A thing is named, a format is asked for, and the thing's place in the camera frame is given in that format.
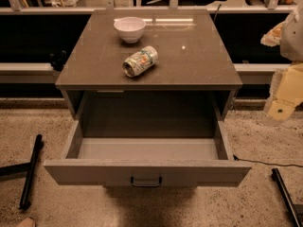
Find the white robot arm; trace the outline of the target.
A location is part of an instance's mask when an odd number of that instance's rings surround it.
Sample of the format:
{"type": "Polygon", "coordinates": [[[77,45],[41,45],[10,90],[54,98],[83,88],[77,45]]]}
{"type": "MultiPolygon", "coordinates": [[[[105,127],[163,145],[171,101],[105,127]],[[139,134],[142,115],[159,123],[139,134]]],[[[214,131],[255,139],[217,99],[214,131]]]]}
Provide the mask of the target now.
{"type": "Polygon", "coordinates": [[[274,72],[270,96],[263,109],[266,123],[278,125],[286,121],[303,102],[303,5],[298,4],[260,42],[271,47],[278,45],[281,56],[291,61],[287,69],[274,72]]]}

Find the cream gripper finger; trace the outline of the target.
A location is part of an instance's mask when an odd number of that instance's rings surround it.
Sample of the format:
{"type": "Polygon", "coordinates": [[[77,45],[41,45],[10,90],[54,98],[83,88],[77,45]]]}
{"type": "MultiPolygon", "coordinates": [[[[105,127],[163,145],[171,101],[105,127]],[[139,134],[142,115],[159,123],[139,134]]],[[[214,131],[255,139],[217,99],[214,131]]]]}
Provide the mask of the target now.
{"type": "Polygon", "coordinates": [[[286,121],[303,102],[303,63],[292,63],[286,69],[277,69],[272,77],[270,96],[264,112],[265,122],[276,126],[286,121]]]}
{"type": "Polygon", "coordinates": [[[270,47],[280,45],[282,28],[283,22],[274,26],[265,35],[262,36],[260,43],[270,47]]]}

